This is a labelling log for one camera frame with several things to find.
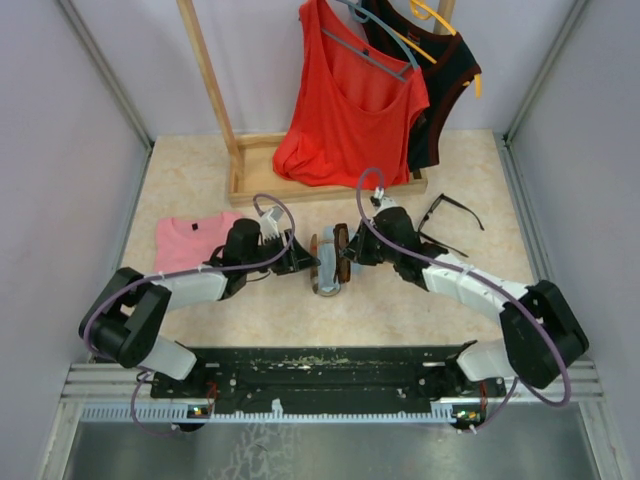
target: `gray floor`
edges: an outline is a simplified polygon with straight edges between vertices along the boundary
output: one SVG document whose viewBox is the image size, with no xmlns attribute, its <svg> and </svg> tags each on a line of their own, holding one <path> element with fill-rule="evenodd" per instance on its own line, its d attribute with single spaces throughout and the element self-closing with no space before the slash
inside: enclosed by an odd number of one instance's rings
<svg viewBox="0 0 640 480">
<path fill-rule="evenodd" d="M 161 425 L 151 425 L 162 429 Z M 72 479 L 599 478 L 577 406 L 513 405 L 477 436 L 415 425 L 208 425 L 160 439 L 82 424 Z"/>
</svg>

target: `wooden pole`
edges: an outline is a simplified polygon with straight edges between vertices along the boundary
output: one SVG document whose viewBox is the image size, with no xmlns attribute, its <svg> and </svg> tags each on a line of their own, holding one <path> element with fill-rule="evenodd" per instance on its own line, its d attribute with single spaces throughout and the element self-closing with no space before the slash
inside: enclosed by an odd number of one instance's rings
<svg viewBox="0 0 640 480">
<path fill-rule="evenodd" d="M 438 4 L 438 15 L 444 18 L 447 23 L 451 23 L 451 17 L 453 16 L 453 9 L 456 6 L 456 0 L 440 0 Z M 449 31 L 440 22 L 436 21 L 436 26 L 433 28 L 433 33 L 437 35 L 446 35 Z"/>
<path fill-rule="evenodd" d="M 222 100 L 222 94 L 220 93 L 220 87 L 218 87 L 218 81 L 213 71 L 213 65 L 211 63 L 211 57 L 209 57 L 209 51 L 207 50 L 207 44 L 202 36 L 202 29 L 200 28 L 200 22 L 198 22 L 198 16 L 193 6 L 192 0 L 177 0 L 180 14 L 182 15 L 182 21 L 184 22 L 184 28 L 189 35 L 189 41 L 191 42 L 191 48 L 198 61 L 200 67 L 200 73 L 204 80 L 204 85 L 211 101 L 211 106 L 218 119 L 218 124 L 222 130 L 222 137 L 227 145 L 227 150 L 231 156 L 231 171 L 235 172 L 236 178 L 232 178 L 232 182 L 236 182 L 236 185 L 241 184 L 244 178 L 244 158 L 240 154 L 238 149 L 238 143 L 233 135 L 233 129 L 231 128 L 231 122 L 229 121 L 229 115 L 227 115 L 227 109 L 224 106 Z"/>
</svg>

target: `blue hanger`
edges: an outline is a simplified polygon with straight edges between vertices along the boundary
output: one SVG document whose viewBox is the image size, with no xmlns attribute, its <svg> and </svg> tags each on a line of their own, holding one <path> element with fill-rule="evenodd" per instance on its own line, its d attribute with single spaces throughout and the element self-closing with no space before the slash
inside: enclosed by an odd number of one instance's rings
<svg viewBox="0 0 640 480">
<path fill-rule="evenodd" d="M 413 67 L 414 70 L 418 69 L 418 62 L 416 62 L 416 59 L 413 56 L 413 54 L 411 53 L 411 51 L 409 50 L 409 48 L 407 48 L 407 46 L 404 44 L 404 42 L 402 40 L 400 40 L 400 38 L 395 34 L 395 32 L 386 23 L 384 23 L 382 20 L 380 20 L 377 16 L 375 16 L 370 11 L 368 11 L 368 10 L 366 10 L 366 9 L 364 9 L 364 8 L 362 8 L 360 6 L 360 3 L 362 2 L 362 0 L 358 0 L 358 4 L 351 3 L 351 2 L 349 2 L 347 0 L 336 0 L 336 1 L 340 2 L 340 3 L 343 3 L 343 4 L 345 4 L 345 5 L 347 5 L 349 7 L 349 13 L 351 14 L 351 18 L 353 18 L 356 22 L 365 23 L 365 22 L 367 22 L 369 20 L 373 20 L 375 23 L 380 25 L 380 27 L 382 27 L 382 29 L 385 32 L 387 32 L 398 43 L 398 45 L 400 45 L 400 48 L 402 49 L 402 51 L 407 55 L 407 58 L 409 59 L 409 63 L 402 70 L 400 70 L 399 72 L 394 72 L 393 70 L 391 70 L 390 68 L 386 67 L 382 63 L 380 63 L 377 60 L 371 58 L 369 55 L 361 52 L 360 50 L 358 50 L 357 48 L 353 47 L 352 45 L 349 45 L 348 43 L 344 42 L 343 40 L 341 40 L 340 38 L 338 38 L 337 36 L 335 36 L 334 34 L 329 32 L 327 29 L 323 28 L 322 29 L 322 33 L 324 33 L 328 37 L 332 38 L 333 40 L 338 42 L 340 45 L 348 48 L 352 52 L 358 54 L 359 56 L 361 56 L 361 57 L 365 58 L 366 60 L 368 60 L 369 62 L 373 63 L 376 67 L 384 70 L 385 72 L 389 73 L 390 75 L 393 75 L 394 77 L 396 77 L 397 79 L 399 79 L 402 82 L 406 81 L 405 78 L 402 75 L 404 74 L 404 72 L 407 71 L 407 68 L 409 68 L 409 66 Z M 365 16 L 365 18 L 363 19 L 362 17 L 358 16 L 355 13 L 356 11 L 360 12 L 361 14 L 363 14 Z"/>
</svg>

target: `table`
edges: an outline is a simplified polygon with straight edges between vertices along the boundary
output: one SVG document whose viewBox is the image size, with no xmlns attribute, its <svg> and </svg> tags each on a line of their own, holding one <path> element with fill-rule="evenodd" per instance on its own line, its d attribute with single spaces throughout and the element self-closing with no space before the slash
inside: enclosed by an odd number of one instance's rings
<svg viewBox="0 0 640 480">
<path fill-rule="evenodd" d="M 441 165 L 427 170 L 424 195 L 398 197 L 417 224 L 442 192 L 471 208 L 475 219 L 448 204 L 438 207 L 424 231 L 469 254 L 469 262 L 518 282 L 532 274 L 516 214 L 489 130 L 445 131 Z M 222 137 L 158 138 L 135 213 L 123 265 L 152 271 L 155 228 L 160 218 L 189 220 L 231 210 L 226 199 L 229 159 Z M 288 205 L 300 243 L 324 226 L 346 222 L 357 228 L 354 200 Z M 257 218 L 253 208 L 239 209 Z M 223 302 L 171 312 L 161 328 L 165 337 L 187 346 L 364 346 L 444 345 L 500 336 L 493 321 L 456 301 L 404 282 L 391 265 L 365 267 L 335 297 L 311 290 L 309 272 L 248 284 Z"/>
</svg>

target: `red shirt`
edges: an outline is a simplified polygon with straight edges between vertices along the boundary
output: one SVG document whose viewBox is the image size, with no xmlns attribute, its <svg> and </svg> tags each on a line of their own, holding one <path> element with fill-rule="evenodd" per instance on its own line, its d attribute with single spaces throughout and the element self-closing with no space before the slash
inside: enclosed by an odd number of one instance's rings
<svg viewBox="0 0 640 480">
<path fill-rule="evenodd" d="M 406 65 L 361 40 L 326 0 L 308 0 L 300 21 L 300 92 L 291 127 L 273 156 L 274 171 L 311 186 L 355 187 L 366 168 L 378 167 L 385 186 L 408 182 L 409 130 L 429 105 L 420 69 L 408 68 L 403 83 L 323 34 L 325 28 L 393 71 Z M 376 186 L 373 176 L 365 182 L 367 189 Z"/>
</svg>

